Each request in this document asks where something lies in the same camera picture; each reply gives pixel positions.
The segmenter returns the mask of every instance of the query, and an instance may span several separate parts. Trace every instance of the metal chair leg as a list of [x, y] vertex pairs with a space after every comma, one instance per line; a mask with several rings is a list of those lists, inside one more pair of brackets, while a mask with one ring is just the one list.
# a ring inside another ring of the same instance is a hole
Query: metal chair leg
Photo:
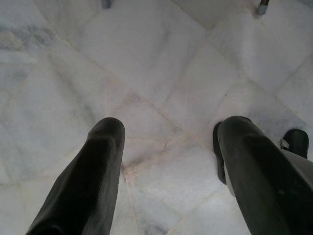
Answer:
[[259, 16], [262, 16], [266, 13], [266, 10], [268, 9], [268, 2], [269, 0], [261, 0], [260, 5], [257, 10], [257, 14]]

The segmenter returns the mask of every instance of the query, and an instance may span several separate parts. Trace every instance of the marble floor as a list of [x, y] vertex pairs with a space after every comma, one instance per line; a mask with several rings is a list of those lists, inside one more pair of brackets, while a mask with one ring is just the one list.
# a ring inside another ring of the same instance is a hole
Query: marble floor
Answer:
[[313, 140], [312, 1], [257, 5], [0, 0], [0, 234], [25, 234], [104, 117], [126, 128], [111, 235], [250, 234], [217, 177], [215, 123]]

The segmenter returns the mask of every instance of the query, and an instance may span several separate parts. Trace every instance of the floor tile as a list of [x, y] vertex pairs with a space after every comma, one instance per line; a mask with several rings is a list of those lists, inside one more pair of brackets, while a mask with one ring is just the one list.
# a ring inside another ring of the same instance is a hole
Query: floor tile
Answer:
[[17, 186], [0, 187], [0, 202], [0, 234], [25, 234], [28, 224], [20, 189]]
[[66, 38], [102, 10], [99, 0], [34, 0], [34, 2], [61, 38]]
[[298, 2], [308, 6], [310, 9], [313, 9], [313, 2], [311, 0], [297, 0]]
[[207, 42], [162, 110], [175, 123], [196, 134], [238, 80], [235, 66]]
[[70, 162], [76, 157], [76, 155], [79, 153], [81, 148], [83, 147], [83, 143], [81, 146], [75, 148], [73, 151], [71, 151], [68, 155], [61, 158], [56, 164], [52, 165], [51, 167], [45, 169], [40, 173], [40, 177], [48, 178], [48, 177], [54, 177], [57, 178], [63, 170], [70, 164]]
[[0, 157], [0, 186], [7, 185], [11, 182], [10, 176], [5, 167], [4, 160]]
[[129, 167], [160, 154], [167, 141], [150, 139], [125, 139], [122, 164]]
[[[313, 128], [252, 82], [234, 87], [225, 97], [213, 118], [200, 134], [208, 148], [213, 149], [212, 133], [216, 123], [230, 116], [245, 116], [253, 121], [275, 144], [284, 134], [299, 128], [313, 138]], [[309, 159], [313, 160], [312, 148]]]
[[33, 63], [55, 35], [31, 0], [2, 0], [0, 62]]
[[169, 235], [249, 235], [239, 206], [226, 186], [194, 209]]
[[106, 83], [106, 115], [111, 117], [132, 91], [116, 77], [109, 76]]
[[278, 93], [278, 98], [304, 121], [313, 125], [313, 55]]
[[161, 154], [125, 168], [128, 179], [157, 200], [187, 213], [221, 185], [213, 154], [192, 141], [166, 144]]
[[204, 36], [202, 27], [167, 0], [121, 0], [68, 40], [159, 106]]
[[122, 121], [126, 138], [170, 139], [179, 129], [135, 94], [129, 95], [113, 115]]
[[40, 176], [36, 179], [21, 182], [21, 194], [28, 226], [31, 225], [43, 206], [57, 177]]
[[105, 117], [105, 83], [101, 69], [64, 46], [42, 56], [2, 112], [7, 135], [0, 144], [14, 179], [39, 173], [85, 142]]
[[140, 235], [165, 235], [181, 217], [164, 204], [130, 186], [137, 226]]
[[120, 176], [118, 195], [110, 235], [139, 235], [130, 196], [123, 176]]
[[228, 13], [239, 8], [240, 1], [232, 0], [172, 0], [179, 8], [199, 22], [207, 30], [211, 30]]
[[299, 0], [273, 1], [261, 20], [295, 66], [313, 52], [313, 8]]
[[30, 64], [0, 64], [0, 113], [27, 78], [31, 67]]
[[227, 17], [212, 30], [209, 41], [270, 93], [275, 93], [305, 58], [301, 52], [291, 54], [250, 12]]

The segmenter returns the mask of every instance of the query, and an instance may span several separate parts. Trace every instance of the leg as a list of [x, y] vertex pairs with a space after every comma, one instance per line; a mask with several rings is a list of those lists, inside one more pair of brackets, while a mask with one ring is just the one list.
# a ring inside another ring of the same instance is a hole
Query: leg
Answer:
[[268, 9], [268, 2], [269, 0], [261, 0], [260, 5], [257, 10], [257, 14], [259, 16], [262, 16], [266, 13], [266, 10]]

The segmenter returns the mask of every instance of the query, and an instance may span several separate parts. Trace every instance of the tile grout line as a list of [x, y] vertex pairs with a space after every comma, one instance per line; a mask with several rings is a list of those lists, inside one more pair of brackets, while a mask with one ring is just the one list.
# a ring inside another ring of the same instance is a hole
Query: tile grout line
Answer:
[[126, 183], [126, 187], [127, 187], [128, 200], [130, 201], [130, 207], [131, 207], [132, 214], [133, 214], [133, 220], [135, 222], [137, 233], [138, 233], [138, 235], [140, 235], [139, 227], [138, 227], [138, 223], [137, 223], [137, 217], [136, 217], [136, 213], [135, 213], [135, 209], [134, 209], [134, 202], [133, 202], [132, 194], [131, 194], [131, 191], [130, 191], [130, 188], [129, 188], [129, 181], [128, 181], [127, 177], [126, 177], [126, 174], [124, 172], [124, 168], [123, 167], [122, 167], [122, 172], [123, 172], [123, 177], [125, 179], [125, 183]]
[[80, 53], [86, 60], [90, 61], [91, 63], [93, 63], [94, 65], [96, 65], [98, 68], [100, 68], [102, 71], [104, 71], [105, 73], [107, 73], [108, 75], [116, 78], [118, 80], [118, 82], [120, 82], [122, 85], [124, 85], [126, 88], [128, 88], [132, 93], [134, 93], [135, 95], [137, 95], [142, 101], [146, 102], [149, 106], [151, 106], [155, 111], [157, 111], [159, 114], [161, 114], [163, 117], [165, 117], [169, 122], [171, 122], [172, 124], [174, 124], [176, 127], [178, 127], [179, 129], [181, 129], [187, 136], [194, 138], [194, 135], [191, 135], [188, 131], [186, 131], [184, 128], [182, 128], [180, 125], [177, 125], [175, 122], [171, 121], [167, 116], [165, 116], [159, 109], [157, 109], [155, 107], [154, 104], [152, 104], [150, 101], [148, 101], [146, 98], [144, 98], [143, 96], [141, 96], [140, 94], [138, 94], [137, 92], [135, 92], [131, 87], [129, 87], [125, 82], [123, 82], [120, 78], [118, 78], [114, 73], [112, 73], [109, 69], [103, 68], [102, 66], [100, 66], [97, 62], [93, 61], [91, 58], [89, 58], [88, 56], [86, 56], [85, 54], [83, 54], [81, 51], [77, 50], [76, 48], [74, 48], [69, 42], [64, 41], [66, 43], [66, 45], [68, 45], [72, 50], [75, 50], [76, 52]]
[[193, 54], [193, 56], [191, 57], [191, 59], [189, 60], [189, 62], [187, 63], [187, 65], [183, 68], [181, 74], [178, 76], [177, 81], [174, 83], [173, 88], [171, 89], [169, 95], [166, 97], [166, 99], [162, 102], [160, 107], [166, 107], [166, 105], [168, 104], [168, 102], [170, 101], [170, 99], [172, 98], [174, 92], [178, 89], [179, 85], [183, 82], [183, 79], [185, 78], [188, 70], [190, 69], [190, 67], [193, 65], [193, 63], [195, 62], [196, 58], [199, 56], [201, 50], [207, 45], [207, 35], [208, 35], [208, 31], [205, 29], [205, 35], [203, 40], [199, 43], [199, 45], [197, 46], [197, 49], [195, 51], [195, 53]]
[[20, 197], [21, 197], [21, 203], [22, 203], [22, 206], [23, 206], [23, 213], [24, 213], [24, 217], [25, 217], [25, 220], [26, 220], [26, 223], [28, 225], [28, 227], [31, 225], [32, 222], [30, 221], [34, 221], [35, 218], [29, 218], [29, 215], [27, 213], [27, 206], [26, 206], [26, 201], [25, 201], [25, 198], [23, 197], [23, 194], [22, 194], [22, 187], [21, 187], [21, 184], [20, 182], [18, 182], [16, 184], [16, 186], [18, 187], [18, 190], [19, 190], [19, 193], [20, 193]]
[[211, 194], [209, 196], [207, 196], [206, 198], [203, 199], [203, 201], [201, 201], [200, 203], [196, 204], [191, 210], [189, 210], [180, 220], [180, 222], [178, 222], [176, 224], [176, 226], [172, 229], [170, 229], [170, 231], [166, 234], [166, 235], [170, 235], [173, 232], [177, 231], [179, 229], [180, 226], [182, 226], [185, 222], [185, 220], [187, 220], [187, 218], [197, 209], [197, 207], [199, 207], [200, 205], [202, 205], [203, 203], [205, 203], [206, 201], [210, 200], [210, 198], [217, 192], [219, 191], [222, 187], [226, 187], [225, 185], [220, 185], [219, 187], [217, 187], [213, 192], [211, 192]]

